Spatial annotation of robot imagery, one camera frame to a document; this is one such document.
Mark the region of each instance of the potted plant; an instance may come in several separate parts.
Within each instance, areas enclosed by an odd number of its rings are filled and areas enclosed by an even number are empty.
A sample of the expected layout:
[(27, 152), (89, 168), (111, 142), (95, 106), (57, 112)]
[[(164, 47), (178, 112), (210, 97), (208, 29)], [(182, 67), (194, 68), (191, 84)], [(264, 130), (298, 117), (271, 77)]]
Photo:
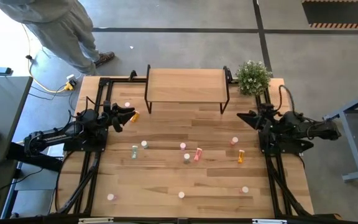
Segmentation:
[(244, 62), (237, 71), (240, 92), (249, 96), (262, 94), (269, 87), (271, 74), (262, 62)]

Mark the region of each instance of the person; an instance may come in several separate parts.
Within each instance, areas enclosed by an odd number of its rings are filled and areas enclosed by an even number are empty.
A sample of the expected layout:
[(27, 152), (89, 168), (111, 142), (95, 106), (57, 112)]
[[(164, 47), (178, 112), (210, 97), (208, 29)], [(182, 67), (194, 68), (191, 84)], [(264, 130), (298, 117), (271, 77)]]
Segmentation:
[(97, 75), (96, 67), (114, 58), (96, 49), (92, 20), (78, 0), (0, 0), (0, 9), (85, 75)]

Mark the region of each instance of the gray floor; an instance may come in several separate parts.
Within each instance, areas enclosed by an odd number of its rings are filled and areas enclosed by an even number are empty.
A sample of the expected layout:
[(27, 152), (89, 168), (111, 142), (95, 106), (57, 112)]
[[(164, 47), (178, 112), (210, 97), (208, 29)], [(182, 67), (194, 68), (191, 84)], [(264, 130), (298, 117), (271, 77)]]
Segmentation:
[[(251, 0), (81, 2), (95, 27), (256, 28)], [(300, 0), (259, 0), (259, 6), (266, 29), (309, 29)], [(18, 29), (13, 33), (17, 32), (15, 36), (22, 41), (25, 36)], [(235, 71), (243, 61), (262, 60), (257, 34), (104, 32), (94, 36), (100, 50), (113, 50), (117, 55), (117, 59), (99, 69), (102, 75), (128, 75), (133, 69), (145, 75), (148, 63), (152, 67), (168, 68), (227, 65)], [(297, 111), (319, 119), (358, 95), (358, 35), (267, 35), (266, 39), (273, 75), (285, 79)], [(21, 49), (27, 49), (26, 42)], [(5, 48), (10, 56), (4, 56), (5, 66), (25, 72), (25, 64), (18, 58), (27, 53), (18, 46), (8, 49)], [(71, 73), (79, 75), (60, 59), (44, 52), (37, 54), (37, 63), (33, 73), (50, 88), (59, 87)], [(68, 108), (68, 97), (45, 101), (30, 96), (14, 140), (19, 141), (31, 131), (62, 125), (67, 120)], [(338, 141), (316, 139), (314, 143), (315, 147), (304, 158), (314, 211), (339, 213), (346, 220), (358, 221), (358, 181), (345, 184), (341, 178), (342, 174), (356, 171), (345, 137)], [(37, 181), (48, 175), (40, 173), (33, 178)], [(32, 183), (24, 183), (22, 187), (25, 189), (26, 185)], [(47, 195), (52, 195), (52, 191), (39, 189), (21, 192), (14, 211), (27, 216), (47, 212), (50, 203)], [(24, 203), (25, 198), (35, 197), (47, 206), (35, 208)]]

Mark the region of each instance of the wooden platform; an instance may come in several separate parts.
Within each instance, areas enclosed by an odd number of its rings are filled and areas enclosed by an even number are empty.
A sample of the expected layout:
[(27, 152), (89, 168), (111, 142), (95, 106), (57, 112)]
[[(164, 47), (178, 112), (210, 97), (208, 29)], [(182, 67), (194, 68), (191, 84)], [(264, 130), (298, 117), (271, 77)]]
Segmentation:
[[(85, 77), (77, 110), (85, 108), (85, 96), (96, 98), (99, 77)], [(278, 104), (278, 86), (282, 79), (270, 83), (272, 101)], [(148, 114), (144, 103), (144, 83), (113, 86), (112, 102), (130, 102), (140, 117), (127, 123), (124, 131), (109, 130), (106, 151), (102, 155), (96, 184), (92, 216), (99, 217), (273, 217), (265, 159), (258, 148), (257, 133), (236, 116), (238, 112), (256, 110), (254, 98), (240, 95), (230, 85), (231, 101), (221, 115), (216, 104), (162, 103)], [(288, 109), (288, 100), (283, 101)], [(232, 137), (239, 143), (229, 146)], [(146, 140), (149, 149), (142, 149)], [(185, 142), (187, 150), (179, 144)], [(138, 158), (131, 159), (132, 145), (138, 145)], [(184, 153), (194, 157), (203, 149), (199, 162), (186, 165)], [(245, 150), (245, 161), (237, 163), (238, 151)], [(60, 176), (58, 196), (61, 205), (73, 193), (83, 162), (83, 152), (75, 152), (65, 163)], [(290, 190), (313, 213), (308, 185), (299, 158), (283, 155)], [(241, 194), (247, 186), (249, 193)], [(179, 199), (183, 191), (185, 198)], [(107, 195), (117, 195), (108, 201)], [(279, 197), (283, 208), (282, 197)]]
[(225, 103), (224, 70), (152, 68), (147, 101)]

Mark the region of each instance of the brown shoe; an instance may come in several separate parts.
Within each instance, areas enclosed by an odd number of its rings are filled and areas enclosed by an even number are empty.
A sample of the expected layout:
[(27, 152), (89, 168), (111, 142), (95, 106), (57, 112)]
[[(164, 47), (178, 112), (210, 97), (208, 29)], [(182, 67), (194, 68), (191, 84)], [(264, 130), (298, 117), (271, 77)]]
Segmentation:
[(94, 62), (94, 64), (96, 65), (96, 68), (99, 67), (100, 65), (104, 65), (105, 63), (111, 61), (115, 54), (114, 52), (106, 52), (106, 53), (101, 53), (99, 54), (100, 58), (97, 62)]

